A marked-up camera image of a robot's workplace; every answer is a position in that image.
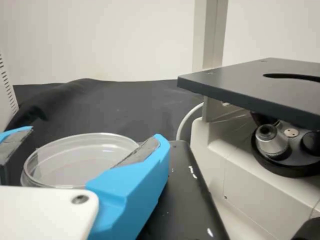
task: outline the black cloth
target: black cloth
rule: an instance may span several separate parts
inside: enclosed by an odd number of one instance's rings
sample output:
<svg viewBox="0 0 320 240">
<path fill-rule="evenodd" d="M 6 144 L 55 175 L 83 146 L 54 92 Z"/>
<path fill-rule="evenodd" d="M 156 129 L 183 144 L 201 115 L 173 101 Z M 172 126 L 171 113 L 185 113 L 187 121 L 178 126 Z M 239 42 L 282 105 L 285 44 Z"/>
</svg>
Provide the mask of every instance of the black cloth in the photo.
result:
<svg viewBox="0 0 320 240">
<path fill-rule="evenodd" d="M 34 127 L 37 147 L 58 138 L 96 132 L 120 134 L 136 142 L 156 133 L 174 140 L 182 118 L 203 101 L 201 95 L 178 88 L 177 80 L 80 79 L 63 84 L 15 85 L 14 91 L 19 112 L 31 110 L 28 124 Z M 18 123 L 25 120 L 14 119 Z M 18 126 L 11 123 L 9 128 Z"/>
</svg>

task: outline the clear plastic petri dish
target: clear plastic petri dish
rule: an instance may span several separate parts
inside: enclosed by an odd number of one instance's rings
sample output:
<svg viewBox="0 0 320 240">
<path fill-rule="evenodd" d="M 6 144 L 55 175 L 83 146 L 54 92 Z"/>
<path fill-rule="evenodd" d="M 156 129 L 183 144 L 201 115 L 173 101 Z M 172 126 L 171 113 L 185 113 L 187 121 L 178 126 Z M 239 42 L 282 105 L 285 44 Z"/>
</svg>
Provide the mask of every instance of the clear plastic petri dish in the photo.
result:
<svg viewBox="0 0 320 240">
<path fill-rule="evenodd" d="M 24 187 L 82 189 L 138 147 L 132 139 L 112 133 L 61 138 L 27 158 L 20 182 Z"/>
</svg>

